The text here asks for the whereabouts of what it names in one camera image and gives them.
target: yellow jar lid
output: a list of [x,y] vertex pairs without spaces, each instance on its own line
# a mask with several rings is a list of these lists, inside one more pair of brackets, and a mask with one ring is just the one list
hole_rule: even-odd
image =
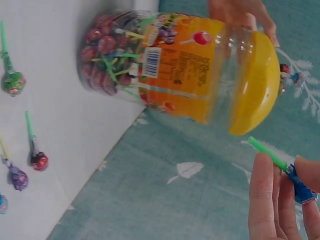
[[248,133],[268,116],[280,86],[279,60],[265,34],[252,33],[242,61],[229,123],[229,133],[236,136]]

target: blue lollipop wrapper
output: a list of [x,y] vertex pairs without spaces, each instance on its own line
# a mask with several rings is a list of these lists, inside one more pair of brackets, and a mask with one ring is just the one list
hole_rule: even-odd
[[4,195],[0,194],[0,214],[5,214],[8,209],[8,200]]

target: barcode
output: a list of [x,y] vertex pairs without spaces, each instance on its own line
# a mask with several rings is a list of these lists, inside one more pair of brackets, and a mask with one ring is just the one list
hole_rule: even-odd
[[161,57],[160,47],[146,47],[144,52],[143,75],[158,78],[158,68]]

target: orange label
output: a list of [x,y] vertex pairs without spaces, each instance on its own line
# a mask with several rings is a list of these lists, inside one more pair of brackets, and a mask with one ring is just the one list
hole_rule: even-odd
[[174,116],[206,123],[213,108],[213,60],[221,29],[208,18],[160,13],[142,43],[141,99]]

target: wrapped lollipop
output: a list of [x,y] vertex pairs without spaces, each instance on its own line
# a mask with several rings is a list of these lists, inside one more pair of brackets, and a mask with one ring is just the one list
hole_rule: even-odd
[[4,195],[0,194],[0,214],[5,214],[8,209],[8,200]]
[[20,94],[25,87],[26,79],[21,72],[15,71],[11,63],[9,54],[8,54],[8,45],[6,38],[5,24],[1,22],[1,41],[2,41],[2,54],[1,58],[3,59],[4,64],[4,77],[2,79],[2,89],[10,94],[12,97]]
[[37,138],[34,134],[34,130],[32,128],[30,114],[28,111],[25,112],[25,118],[28,128],[29,139],[31,142],[31,165],[36,171],[44,171],[48,167],[48,157],[44,154],[44,152],[39,151]]
[[29,183],[27,174],[24,171],[21,171],[18,167],[14,166],[13,163],[9,160],[8,151],[1,137],[0,145],[3,151],[3,154],[1,155],[2,162],[8,167],[10,171],[10,179],[14,188],[19,191],[24,190]]

